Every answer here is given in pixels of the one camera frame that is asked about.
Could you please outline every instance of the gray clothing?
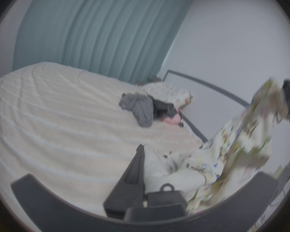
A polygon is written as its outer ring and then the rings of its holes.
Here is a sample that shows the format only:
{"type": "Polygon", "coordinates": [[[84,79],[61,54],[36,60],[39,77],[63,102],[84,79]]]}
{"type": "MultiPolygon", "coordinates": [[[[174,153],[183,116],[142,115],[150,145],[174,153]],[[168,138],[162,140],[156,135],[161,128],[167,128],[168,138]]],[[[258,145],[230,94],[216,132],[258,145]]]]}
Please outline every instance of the gray clothing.
{"type": "Polygon", "coordinates": [[[122,109],[132,111],[141,127],[151,126],[154,121],[154,106],[152,99],[146,95],[123,94],[119,105],[122,109]]]}

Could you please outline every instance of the patterned pillow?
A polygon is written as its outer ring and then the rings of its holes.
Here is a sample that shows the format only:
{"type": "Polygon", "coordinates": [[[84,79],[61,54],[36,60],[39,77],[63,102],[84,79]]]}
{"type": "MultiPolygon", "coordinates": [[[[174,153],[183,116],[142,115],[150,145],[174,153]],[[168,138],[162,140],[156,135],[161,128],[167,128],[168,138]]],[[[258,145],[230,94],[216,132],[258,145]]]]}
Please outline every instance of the patterned pillow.
{"type": "Polygon", "coordinates": [[[176,108],[185,106],[193,100],[188,90],[174,87],[165,82],[148,83],[142,88],[147,95],[164,103],[173,103],[176,108]]]}

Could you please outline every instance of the mattress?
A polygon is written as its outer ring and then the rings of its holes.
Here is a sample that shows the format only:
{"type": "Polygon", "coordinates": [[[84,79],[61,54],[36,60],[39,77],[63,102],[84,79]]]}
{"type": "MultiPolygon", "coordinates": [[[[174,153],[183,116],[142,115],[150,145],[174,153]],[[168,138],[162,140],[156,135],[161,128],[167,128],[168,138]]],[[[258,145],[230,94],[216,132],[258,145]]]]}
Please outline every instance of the mattress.
{"type": "Polygon", "coordinates": [[[31,65],[0,79],[0,194],[34,231],[10,184],[31,173],[50,191],[105,216],[103,202],[139,144],[191,151],[201,142],[184,128],[155,121],[141,128],[118,103],[145,94],[117,79],[55,63],[31,65]]]}

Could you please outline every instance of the bedsheet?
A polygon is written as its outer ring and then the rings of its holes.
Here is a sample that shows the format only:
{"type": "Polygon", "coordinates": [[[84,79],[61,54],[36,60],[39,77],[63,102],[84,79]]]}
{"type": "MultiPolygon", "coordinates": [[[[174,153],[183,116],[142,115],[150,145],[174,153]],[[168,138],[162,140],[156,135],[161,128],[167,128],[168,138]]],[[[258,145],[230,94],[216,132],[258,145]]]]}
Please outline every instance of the bedsheet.
{"type": "Polygon", "coordinates": [[[141,87],[55,63],[31,65],[0,78],[0,193],[32,230],[10,184],[31,173],[67,202],[105,216],[103,202],[139,144],[191,151],[189,128],[156,121],[141,128],[118,105],[141,87]]]}

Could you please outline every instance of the white pillow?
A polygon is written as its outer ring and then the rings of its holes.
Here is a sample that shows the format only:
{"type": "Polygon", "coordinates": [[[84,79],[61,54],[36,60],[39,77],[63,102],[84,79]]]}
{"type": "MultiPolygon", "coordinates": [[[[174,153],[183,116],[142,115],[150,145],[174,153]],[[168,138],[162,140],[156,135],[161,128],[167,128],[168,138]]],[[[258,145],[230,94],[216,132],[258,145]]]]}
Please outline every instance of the white pillow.
{"type": "Polygon", "coordinates": [[[148,83],[142,86],[143,90],[155,100],[164,103],[173,103],[180,108],[192,102],[193,97],[188,90],[177,88],[165,82],[148,83]]]}

